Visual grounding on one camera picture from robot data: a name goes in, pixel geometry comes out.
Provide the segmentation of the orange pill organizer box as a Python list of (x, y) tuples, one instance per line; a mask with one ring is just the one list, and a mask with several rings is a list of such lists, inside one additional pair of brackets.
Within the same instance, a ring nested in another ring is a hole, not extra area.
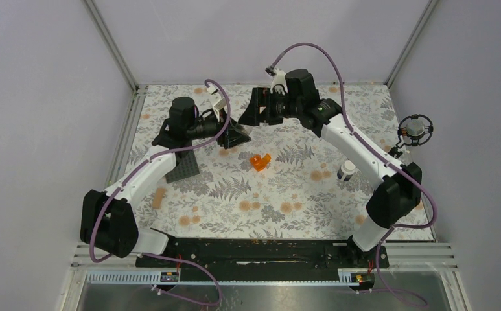
[(265, 154), (265, 155), (261, 156), (259, 154), (255, 154), (249, 159), (249, 161), (250, 161), (252, 167), (257, 172), (260, 172), (260, 171), (264, 170), (268, 166), (268, 164), (270, 163), (271, 155)]

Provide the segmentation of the clear pill bottle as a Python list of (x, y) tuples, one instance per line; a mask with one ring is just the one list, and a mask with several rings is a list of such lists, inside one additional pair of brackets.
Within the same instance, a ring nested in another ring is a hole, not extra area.
[(237, 132), (241, 135), (244, 135), (244, 136), (250, 136), (251, 132), (252, 132), (252, 128), (247, 128), (241, 124), (237, 124), (235, 126), (235, 129), (237, 130)]

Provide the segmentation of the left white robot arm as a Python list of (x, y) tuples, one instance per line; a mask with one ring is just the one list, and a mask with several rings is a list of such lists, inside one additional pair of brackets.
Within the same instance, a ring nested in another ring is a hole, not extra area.
[(169, 266), (176, 260), (177, 251), (168, 243), (168, 235), (139, 228), (134, 208), (161, 178), (193, 155), (194, 140), (217, 142), (225, 149), (250, 140), (231, 119), (230, 106), (222, 95), (211, 95), (210, 102), (210, 109), (200, 113), (192, 98), (175, 98), (169, 117), (135, 168), (105, 190), (90, 190), (84, 196), (80, 238), (92, 248), (91, 254), (95, 248), (119, 258), (131, 253), (151, 253), (160, 266)]

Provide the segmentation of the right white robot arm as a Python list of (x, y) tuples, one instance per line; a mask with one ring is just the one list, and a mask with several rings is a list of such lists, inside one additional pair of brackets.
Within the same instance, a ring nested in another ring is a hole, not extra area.
[(314, 78), (306, 69), (288, 73), (268, 67), (270, 87), (255, 87), (239, 124), (281, 124), (296, 118), (300, 124), (338, 149), (369, 180), (373, 195), (366, 205), (367, 217), (350, 237), (348, 261), (365, 266), (372, 249), (388, 230), (421, 201), (421, 169), (404, 165), (368, 139), (347, 117), (339, 103), (321, 98)]

